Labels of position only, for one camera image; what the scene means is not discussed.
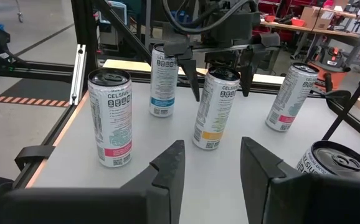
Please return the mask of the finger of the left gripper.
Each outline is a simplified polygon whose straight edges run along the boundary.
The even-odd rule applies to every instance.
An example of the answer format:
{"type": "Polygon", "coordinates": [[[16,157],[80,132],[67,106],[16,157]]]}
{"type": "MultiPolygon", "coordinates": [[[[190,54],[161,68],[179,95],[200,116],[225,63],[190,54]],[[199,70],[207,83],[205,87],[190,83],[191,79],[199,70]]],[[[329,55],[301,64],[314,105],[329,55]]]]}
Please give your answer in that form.
{"type": "Polygon", "coordinates": [[[194,94],[194,97],[197,102],[200,102],[200,93],[199,93],[199,82],[197,77],[196,70],[196,61],[193,59],[177,59],[178,65],[182,68],[183,72],[187,76],[190,87],[194,94]]]}
{"type": "Polygon", "coordinates": [[[253,49],[243,50],[240,56],[240,86],[244,97],[248,97],[256,68],[255,52],[253,49]]]}

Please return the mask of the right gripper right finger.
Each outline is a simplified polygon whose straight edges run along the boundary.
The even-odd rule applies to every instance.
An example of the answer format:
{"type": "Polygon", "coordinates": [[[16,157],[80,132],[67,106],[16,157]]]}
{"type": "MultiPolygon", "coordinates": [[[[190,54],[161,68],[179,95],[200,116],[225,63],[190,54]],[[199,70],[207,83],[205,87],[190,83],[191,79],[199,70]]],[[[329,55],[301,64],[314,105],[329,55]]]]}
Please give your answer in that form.
{"type": "Polygon", "coordinates": [[[242,138],[240,178],[250,223],[360,223],[360,154],[317,141],[296,167],[242,138]]]}

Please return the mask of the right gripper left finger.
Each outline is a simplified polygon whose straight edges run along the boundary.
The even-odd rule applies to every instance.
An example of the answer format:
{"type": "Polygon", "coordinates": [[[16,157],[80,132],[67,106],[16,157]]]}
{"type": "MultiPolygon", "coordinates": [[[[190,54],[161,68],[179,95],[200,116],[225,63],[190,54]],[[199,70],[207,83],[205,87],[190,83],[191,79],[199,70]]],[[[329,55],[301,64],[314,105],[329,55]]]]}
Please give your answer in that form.
{"type": "Polygon", "coordinates": [[[0,223],[179,223],[185,145],[174,141],[120,188],[17,189],[0,198],[0,223]]]}

